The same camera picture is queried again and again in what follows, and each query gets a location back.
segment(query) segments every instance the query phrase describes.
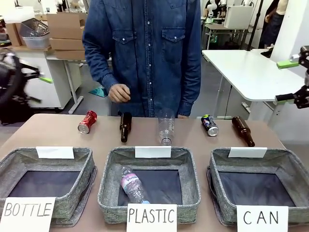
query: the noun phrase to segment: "red soda can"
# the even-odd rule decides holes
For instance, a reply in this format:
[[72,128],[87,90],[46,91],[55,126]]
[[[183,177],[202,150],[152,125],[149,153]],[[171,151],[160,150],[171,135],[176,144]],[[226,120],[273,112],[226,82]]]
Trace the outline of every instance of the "red soda can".
[[97,120],[97,114],[90,110],[87,112],[86,117],[78,125],[78,131],[82,134],[88,134],[90,132],[91,125]]

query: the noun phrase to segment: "person's right hand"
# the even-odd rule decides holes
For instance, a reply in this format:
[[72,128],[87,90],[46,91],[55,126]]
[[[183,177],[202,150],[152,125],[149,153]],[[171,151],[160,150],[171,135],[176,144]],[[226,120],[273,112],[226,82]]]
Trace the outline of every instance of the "person's right hand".
[[270,20],[270,15],[266,15],[266,17],[265,17],[265,22],[266,22],[266,23],[269,23],[269,20]]
[[130,89],[124,84],[115,84],[111,87],[108,97],[116,103],[127,102],[130,98]]

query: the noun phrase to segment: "clear plastic bottle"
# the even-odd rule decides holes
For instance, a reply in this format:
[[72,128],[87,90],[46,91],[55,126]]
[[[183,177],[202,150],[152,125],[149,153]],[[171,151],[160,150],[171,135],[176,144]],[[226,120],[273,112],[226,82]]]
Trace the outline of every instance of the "clear plastic bottle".
[[133,173],[128,166],[122,167],[121,186],[128,195],[131,203],[150,204],[146,197],[146,192],[140,179]]
[[163,146],[171,146],[174,139],[175,115],[170,109],[163,109],[159,113],[159,136]]

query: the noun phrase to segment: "can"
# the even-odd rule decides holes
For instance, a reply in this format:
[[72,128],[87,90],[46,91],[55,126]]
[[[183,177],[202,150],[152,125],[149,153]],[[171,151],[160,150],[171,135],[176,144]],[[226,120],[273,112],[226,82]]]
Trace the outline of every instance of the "can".
[[96,122],[97,117],[98,116],[94,111],[92,110],[88,111],[86,117],[78,125],[78,131],[81,134],[88,134],[90,132],[92,124]]
[[204,125],[206,132],[209,136],[217,136],[219,133],[219,127],[213,121],[213,117],[210,115],[204,115],[201,118],[202,124]]

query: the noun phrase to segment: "blue denim jacket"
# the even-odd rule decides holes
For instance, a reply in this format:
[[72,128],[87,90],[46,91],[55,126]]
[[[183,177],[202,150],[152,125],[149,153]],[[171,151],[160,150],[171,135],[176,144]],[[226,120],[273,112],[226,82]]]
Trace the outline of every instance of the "blue denim jacket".
[[129,87],[121,112],[190,115],[201,79],[200,0],[92,0],[83,43],[95,81]]

